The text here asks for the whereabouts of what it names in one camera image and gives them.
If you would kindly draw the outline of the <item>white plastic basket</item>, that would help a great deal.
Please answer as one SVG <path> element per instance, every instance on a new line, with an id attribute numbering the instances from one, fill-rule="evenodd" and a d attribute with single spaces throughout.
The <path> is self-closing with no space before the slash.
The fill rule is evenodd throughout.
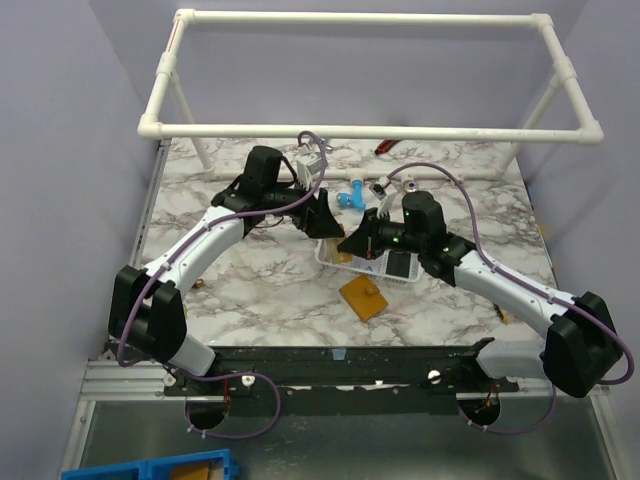
<path id="1" fill-rule="evenodd" d="M 335 267 L 357 274 L 376 276 L 395 282 L 416 283 L 423 274 L 417 255 L 392 253 L 387 250 L 374 260 L 352 257 L 346 264 L 332 264 L 327 258 L 326 240 L 319 240 L 315 249 L 316 261 L 327 267 Z"/>

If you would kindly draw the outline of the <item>tan leather card holder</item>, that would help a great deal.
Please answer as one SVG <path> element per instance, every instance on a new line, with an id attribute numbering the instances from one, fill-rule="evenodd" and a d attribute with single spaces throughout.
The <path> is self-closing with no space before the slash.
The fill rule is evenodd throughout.
<path id="1" fill-rule="evenodd" d="M 339 292 L 363 323 L 368 322 L 388 307 L 388 301 L 367 275 L 354 278 L 342 286 Z"/>

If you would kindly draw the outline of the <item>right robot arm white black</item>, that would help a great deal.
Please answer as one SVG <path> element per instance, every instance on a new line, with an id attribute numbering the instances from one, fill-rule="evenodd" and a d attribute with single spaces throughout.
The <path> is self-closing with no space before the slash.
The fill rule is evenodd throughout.
<path id="1" fill-rule="evenodd" d="M 572 295 L 499 265 L 480 246 L 448 231 L 441 205 L 427 192 L 402 200 L 403 220 L 371 208 L 338 249 L 366 260 L 388 250 L 417 256 L 423 270 L 450 286 L 477 294 L 514 314 L 536 341 L 490 340 L 460 367 L 460 379 L 480 392 L 503 377 L 547 379 L 582 398 L 622 358 L 606 303 L 587 292 Z"/>

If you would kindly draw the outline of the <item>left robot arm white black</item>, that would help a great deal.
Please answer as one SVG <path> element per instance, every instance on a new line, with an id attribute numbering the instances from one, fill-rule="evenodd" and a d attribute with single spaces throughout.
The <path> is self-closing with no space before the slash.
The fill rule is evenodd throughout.
<path id="1" fill-rule="evenodd" d="M 321 187 L 327 168 L 324 152 L 290 166 L 292 180 L 279 178 L 284 154 L 256 146 L 243 172 L 212 199 L 203 218 L 166 253 L 141 268 L 127 265 L 115 278 L 108 331 L 121 347 L 131 346 L 153 360 L 187 373 L 201 395 L 214 393 L 222 380 L 214 350 L 187 331 L 183 300 L 196 280 L 226 250 L 245 238 L 267 216 L 287 216 L 311 239 L 339 238 L 328 192 Z"/>

